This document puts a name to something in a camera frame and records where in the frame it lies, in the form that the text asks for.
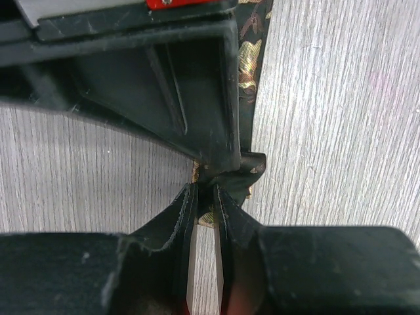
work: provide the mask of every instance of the black fabric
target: black fabric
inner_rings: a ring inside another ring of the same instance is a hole
[[[260,179],[266,169],[266,156],[251,152],[251,141],[255,101],[271,10],[272,0],[239,0],[235,11],[239,39],[240,168],[237,171],[221,173],[216,177],[206,165],[200,165],[198,169],[198,183],[202,188],[218,184],[228,191],[238,205],[245,201],[250,194],[249,187]],[[203,199],[199,207],[201,215],[211,210],[211,198],[206,199]]]

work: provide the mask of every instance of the gold patterned fabric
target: gold patterned fabric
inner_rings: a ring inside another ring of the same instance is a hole
[[[202,226],[206,226],[208,228],[214,228],[215,227],[215,218],[213,214],[213,207],[210,208],[210,211],[201,216],[198,219],[198,224]]]
[[[194,160],[192,162],[191,183],[197,182],[199,176],[200,176],[200,165],[199,165],[198,161]]]
[[[242,89],[252,88],[257,90],[257,83],[254,80],[257,69],[258,55],[261,49],[261,39],[255,44],[248,41],[242,43],[239,49],[239,86]]]
[[[240,5],[244,5],[245,3],[258,3],[261,2],[262,0],[239,0],[238,3]]]

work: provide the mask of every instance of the gold floral pattern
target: gold floral pattern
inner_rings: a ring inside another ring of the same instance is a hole
[[[257,69],[258,55],[260,54],[262,40],[255,44],[244,41],[239,49],[239,86],[242,89],[257,90],[257,83],[254,80]]]
[[[209,212],[204,214],[201,218],[198,219],[198,224],[202,226],[206,226],[208,228],[215,227],[215,217],[214,217],[214,210],[213,205],[210,206]]]
[[[238,3],[243,5],[245,3],[260,3],[262,0],[239,0]]]
[[[248,196],[246,196],[245,198],[247,198],[247,199],[252,198],[252,186],[248,188]]]
[[[261,22],[260,16],[257,14],[257,10],[259,7],[259,3],[257,3],[251,13],[251,16],[246,20],[245,24],[243,25],[243,28],[241,30],[240,38],[243,39],[245,34],[247,33],[248,29],[252,26],[252,30],[254,31],[254,34],[257,34],[258,32],[264,31],[263,23]]]
[[[191,174],[191,182],[195,183],[198,181],[198,178],[200,177],[200,173],[199,173],[199,163],[197,160],[194,160],[192,162],[192,174]]]

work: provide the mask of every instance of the red label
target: red label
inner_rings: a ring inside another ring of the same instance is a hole
[[[150,10],[161,10],[215,1],[220,0],[146,0],[146,3]]]

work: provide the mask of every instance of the gray wooden table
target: gray wooden table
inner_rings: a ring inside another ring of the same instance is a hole
[[[388,225],[420,247],[420,3],[274,4],[245,210],[265,224]],[[0,230],[131,232],[192,162],[63,115],[0,108]],[[194,314],[217,313],[213,235],[199,229]]]

